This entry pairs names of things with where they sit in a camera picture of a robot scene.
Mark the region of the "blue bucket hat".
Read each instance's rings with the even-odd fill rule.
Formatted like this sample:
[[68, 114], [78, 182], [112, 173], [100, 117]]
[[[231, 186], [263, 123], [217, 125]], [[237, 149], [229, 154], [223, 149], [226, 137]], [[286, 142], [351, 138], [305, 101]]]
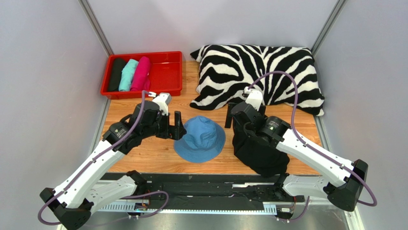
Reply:
[[226, 142], [223, 128], [205, 116], [189, 119], [184, 127], [187, 133], [174, 142], [175, 152], [184, 160], [204, 163], [218, 156]]

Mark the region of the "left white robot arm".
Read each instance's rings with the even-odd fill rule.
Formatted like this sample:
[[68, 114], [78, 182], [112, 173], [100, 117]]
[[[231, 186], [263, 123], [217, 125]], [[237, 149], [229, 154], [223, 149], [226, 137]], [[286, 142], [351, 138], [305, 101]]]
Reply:
[[37, 218], [45, 224], [42, 212], [49, 208], [68, 230], [81, 228], [97, 210], [122, 198], [144, 198], [147, 181], [133, 170], [120, 179], [94, 189], [94, 185], [116, 162], [139, 146], [149, 137], [179, 140], [187, 133], [182, 124], [181, 113], [174, 113], [174, 125], [170, 125], [170, 114], [166, 103], [143, 101], [135, 107], [133, 114], [112, 124], [102, 140], [86, 161], [56, 188], [45, 188], [40, 197], [44, 205]]

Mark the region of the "black t shirt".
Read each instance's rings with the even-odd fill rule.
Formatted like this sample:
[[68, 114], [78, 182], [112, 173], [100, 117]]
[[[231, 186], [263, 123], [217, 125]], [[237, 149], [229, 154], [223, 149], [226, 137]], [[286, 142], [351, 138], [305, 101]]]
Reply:
[[234, 155], [246, 166], [264, 178], [286, 173], [290, 159], [286, 153], [262, 146], [251, 140], [242, 126], [233, 123], [232, 145]]

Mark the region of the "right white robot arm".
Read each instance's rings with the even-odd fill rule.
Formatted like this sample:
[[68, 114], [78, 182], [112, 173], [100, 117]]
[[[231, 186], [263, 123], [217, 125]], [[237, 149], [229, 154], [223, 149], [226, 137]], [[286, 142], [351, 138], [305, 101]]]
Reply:
[[[368, 165], [336, 156], [295, 133], [276, 116], [266, 116], [265, 107], [230, 103], [226, 127], [233, 128], [234, 155], [262, 177], [279, 175], [277, 190], [289, 196], [326, 198], [334, 206], [354, 211], [366, 180]], [[320, 173], [319, 177], [287, 173], [293, 156]]]

